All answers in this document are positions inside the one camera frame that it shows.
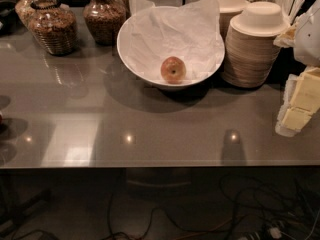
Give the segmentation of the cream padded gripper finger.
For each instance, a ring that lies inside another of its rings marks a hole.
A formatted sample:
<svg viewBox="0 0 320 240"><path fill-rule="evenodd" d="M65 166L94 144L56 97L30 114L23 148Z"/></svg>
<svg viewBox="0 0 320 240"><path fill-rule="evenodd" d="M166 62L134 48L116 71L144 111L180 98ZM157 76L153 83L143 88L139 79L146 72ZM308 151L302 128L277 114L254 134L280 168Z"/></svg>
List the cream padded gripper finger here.
<svg viewBox="0 0 320 240"><path fill-rule="evenodd" d="M320 109L320 68L308 66L299 76L290 74L285 85L275 131L285 137L298 134Z"/></svg>

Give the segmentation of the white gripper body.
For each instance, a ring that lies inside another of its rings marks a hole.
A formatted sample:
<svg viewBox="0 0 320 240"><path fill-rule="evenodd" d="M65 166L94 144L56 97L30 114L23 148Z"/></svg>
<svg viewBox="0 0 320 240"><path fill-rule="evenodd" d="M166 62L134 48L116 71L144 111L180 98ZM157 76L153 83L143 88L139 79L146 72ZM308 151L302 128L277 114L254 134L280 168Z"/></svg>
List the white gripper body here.
<svg viewBox="0 0 320 240"><path fill-rule="evenodd" d="M306 13L276 37L273 44L293 48L296 61L306 66L320 66L320 0L316 0Z"/></svg>

